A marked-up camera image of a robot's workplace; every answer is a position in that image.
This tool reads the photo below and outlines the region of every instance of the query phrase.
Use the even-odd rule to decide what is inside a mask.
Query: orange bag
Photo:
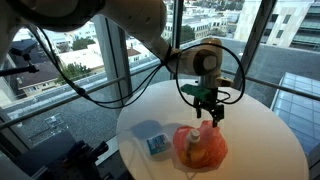
[[[180,161],[190,168],[219,168],[228,152],[227,144],[212,121],[203,121],[200,128],[179,127],[173,145]]]

